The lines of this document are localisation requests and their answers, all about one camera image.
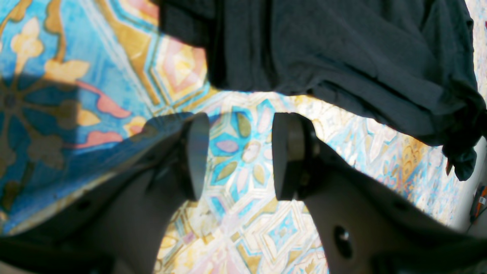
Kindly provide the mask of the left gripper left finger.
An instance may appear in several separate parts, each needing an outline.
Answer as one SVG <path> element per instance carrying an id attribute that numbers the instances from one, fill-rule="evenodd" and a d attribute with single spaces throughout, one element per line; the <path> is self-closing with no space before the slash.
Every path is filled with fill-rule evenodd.
<path id="1" fill-rule="evenodd" d="M 1 262 L 35 274 L 151 274 L 169 222 L 205 185 L 210 121 L 186 118 L 54 217 L 1 237 Z"/>

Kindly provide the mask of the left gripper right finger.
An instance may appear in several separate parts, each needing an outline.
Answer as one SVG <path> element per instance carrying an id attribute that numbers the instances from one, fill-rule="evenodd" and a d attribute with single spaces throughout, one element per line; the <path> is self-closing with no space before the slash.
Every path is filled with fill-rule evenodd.
<path id="1" fill-rule="evenodd" d="M 302 201 L 331 274 L 485 274 L 485 238 L 456 232 L 356 170 L 297 113 L 272 124 L 275 197 Z"/>

